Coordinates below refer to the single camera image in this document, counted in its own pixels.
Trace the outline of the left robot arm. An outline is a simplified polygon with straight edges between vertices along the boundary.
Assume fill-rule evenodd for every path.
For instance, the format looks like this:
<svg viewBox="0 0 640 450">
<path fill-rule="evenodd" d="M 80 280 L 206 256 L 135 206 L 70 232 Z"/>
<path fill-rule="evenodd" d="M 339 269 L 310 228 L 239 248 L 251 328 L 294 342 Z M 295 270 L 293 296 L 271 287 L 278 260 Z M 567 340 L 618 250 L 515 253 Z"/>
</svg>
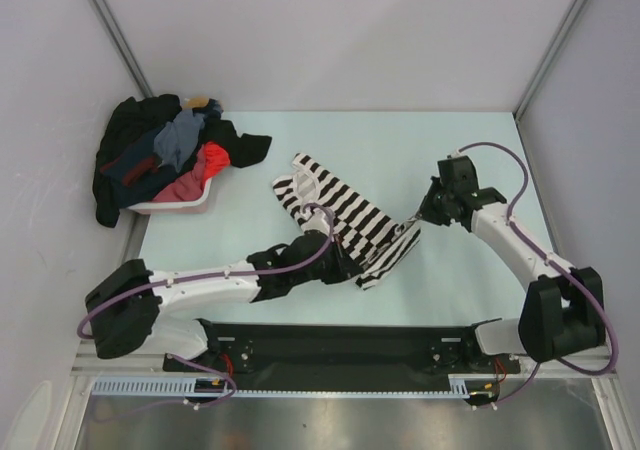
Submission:
<svg viewBox="0 0 640 450">
<path fill-rule="evenodd" d="M 362 272 L 336 236 L 307 231 L 219 268 L 192 272 L 148 269 L 141 259 L 121 264 L 85 298 L 87 315 L 77 333 L 94 344 L 98 358 L 112 360 L 149 350 L 176 354 L 197 368 L 214 367 L 220 344 L 202 316 L 180 318 L 214 303 L 257 303 L 283 298 L 297 286 L 333 285 Z"/>
</svg>

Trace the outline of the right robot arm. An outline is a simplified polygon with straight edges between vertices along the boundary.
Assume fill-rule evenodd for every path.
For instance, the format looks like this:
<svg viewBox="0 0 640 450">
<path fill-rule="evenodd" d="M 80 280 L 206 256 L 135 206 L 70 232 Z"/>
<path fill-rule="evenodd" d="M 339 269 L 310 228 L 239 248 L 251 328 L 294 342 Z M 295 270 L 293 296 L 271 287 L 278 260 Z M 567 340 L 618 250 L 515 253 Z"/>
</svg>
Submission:
<svg viewBox="0 0 640 450">
<path fill-rule="evenodd" d="M 494 251 L 525 291 L 517 319 L 476 326 L 476 337 L 461 346 L 463 363 L 484 371 L 498 354 L 545 363 L 603 345 L 606 327 L 590 301 L 603 303 L 599 274 L 544 251 L 518 228 L 507 199 L 495 188 L 479 185 L 469 157 L 448 157 L 437 166 L 439 174 L 431 178 L 418 218 L 439 226 L 460 224 Z"/>
</svg>

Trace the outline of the black white striped tank top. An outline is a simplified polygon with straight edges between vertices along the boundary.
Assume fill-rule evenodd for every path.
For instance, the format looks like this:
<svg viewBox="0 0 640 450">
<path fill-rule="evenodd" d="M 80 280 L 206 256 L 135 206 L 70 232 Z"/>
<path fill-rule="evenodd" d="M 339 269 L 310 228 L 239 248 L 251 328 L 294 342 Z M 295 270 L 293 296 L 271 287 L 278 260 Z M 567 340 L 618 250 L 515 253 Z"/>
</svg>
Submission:
<svg viewBox="0 0 640 450">
<path fill-rule="evenodd" d="M 296 154 L 292 168 L 272 182 L 276 198 L 298 226 L 308 204 L 333 212 L 341 246 L 361 266 L 355 278 L 360 289 L 380 284 L 419 242 L 416 220 L 394 221 L 310 155 Z"/>
</svg>

